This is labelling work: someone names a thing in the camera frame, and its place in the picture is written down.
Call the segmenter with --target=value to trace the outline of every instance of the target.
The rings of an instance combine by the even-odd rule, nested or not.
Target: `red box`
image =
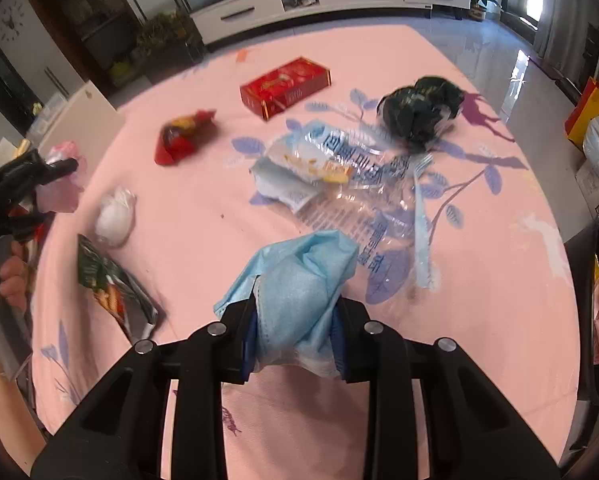
[[[242,85],[242,102],[264,121],[331,84],[331,71],[298,57]]]

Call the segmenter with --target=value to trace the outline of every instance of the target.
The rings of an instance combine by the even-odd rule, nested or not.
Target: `black chair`
[[[591,442],[599,415],[599,365],[593,364],[593,287],[595,254],[599,261],[599,216],[565,244],[573,275],[580,326],[580,376],[577,398],[590,407],[582,431],[571,446],[574,453],[563,467],[564,478],[592,480],[590,466],[598,464],[588,457],[599,454],[599,437]]]

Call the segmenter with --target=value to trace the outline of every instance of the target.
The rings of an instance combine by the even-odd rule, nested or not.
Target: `metal screw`
[[[206,329],[211,335],[223,335],[226,332],[226,325],[221,321],[216,321],[215,323],[209,324],[209,327]]]
[[[138,354],[144,355],[149,353],[153,349],[153,346],[155,346],[155,343],[150,339],[142,339],[141,341],[137,341],[133,348]]]
[[[379,321],[367,321],[364,323],[364,330],[371,335],[381,334],[384,330],[384,325]]]
[[[437,346],[445,352],[452,352],[455,348],[457,348],[457,343],[455,343],[450,337],[442,337],[437,342]]]

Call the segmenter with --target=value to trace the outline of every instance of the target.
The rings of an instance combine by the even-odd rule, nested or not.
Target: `curtain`
[[[544,0],[533,47],[545,62],[577,81],[589,24],[599,29],[595,0]]]

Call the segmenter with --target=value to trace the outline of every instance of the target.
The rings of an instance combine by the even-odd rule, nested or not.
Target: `potted plant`
[[[204,55],[193,20],[182,11],[147,20],[137,46],[146,58],[144,75],[153,84],[200,62]]]
[[[471,19],[476,22],[483,22],[486,18],[486,4],[488,2],[493,2],[497,6],[497,0],[470,0],[470,10],[468,11],[468,15]]]

